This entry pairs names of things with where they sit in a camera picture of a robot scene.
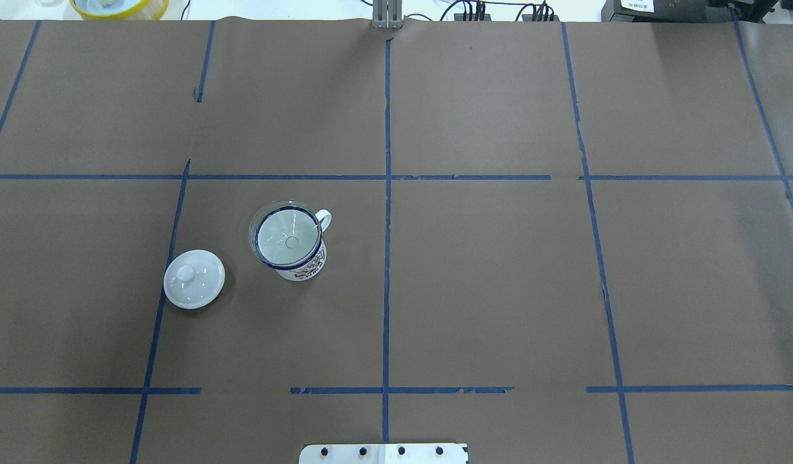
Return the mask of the yellow tape roll with plate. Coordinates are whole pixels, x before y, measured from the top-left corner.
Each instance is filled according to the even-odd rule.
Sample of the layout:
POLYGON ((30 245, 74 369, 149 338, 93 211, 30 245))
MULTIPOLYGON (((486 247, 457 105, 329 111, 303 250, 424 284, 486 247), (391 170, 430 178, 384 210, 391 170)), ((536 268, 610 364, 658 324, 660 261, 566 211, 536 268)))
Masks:
POLYGON ((90 21, 158 21, 170 1, 69 1, 84 20, 90 21))

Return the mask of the aluminium frame post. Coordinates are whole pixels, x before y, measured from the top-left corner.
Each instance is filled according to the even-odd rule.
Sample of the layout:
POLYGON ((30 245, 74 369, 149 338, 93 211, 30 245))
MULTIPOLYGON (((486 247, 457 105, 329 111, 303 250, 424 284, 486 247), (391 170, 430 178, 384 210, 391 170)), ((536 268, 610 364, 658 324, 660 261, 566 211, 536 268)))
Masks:
POLYGON ((401 29, 404 24, 402 0, 373 0, 372 27, 374 30, 401 29))

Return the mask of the black desktop box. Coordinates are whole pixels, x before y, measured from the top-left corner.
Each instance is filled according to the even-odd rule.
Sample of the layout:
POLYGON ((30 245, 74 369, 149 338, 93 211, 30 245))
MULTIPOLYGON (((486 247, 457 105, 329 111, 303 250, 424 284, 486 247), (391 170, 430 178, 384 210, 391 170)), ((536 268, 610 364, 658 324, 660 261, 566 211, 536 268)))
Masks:
POLYGON ((732 23, 739 12, 727 1, 605 1, 603 23, 732 23))

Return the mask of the white ceramic lid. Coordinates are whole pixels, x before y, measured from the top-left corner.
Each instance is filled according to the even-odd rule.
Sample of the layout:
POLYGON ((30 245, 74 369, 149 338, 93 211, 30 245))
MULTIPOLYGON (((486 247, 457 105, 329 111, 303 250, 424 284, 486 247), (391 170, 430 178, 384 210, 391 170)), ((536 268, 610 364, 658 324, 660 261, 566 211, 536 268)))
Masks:
POLYGON ((226 282, 222 260, 214 253, 194 249, 176 256, 162 278, 166 298, 181 309, 200 309, 217 299, 226 282))

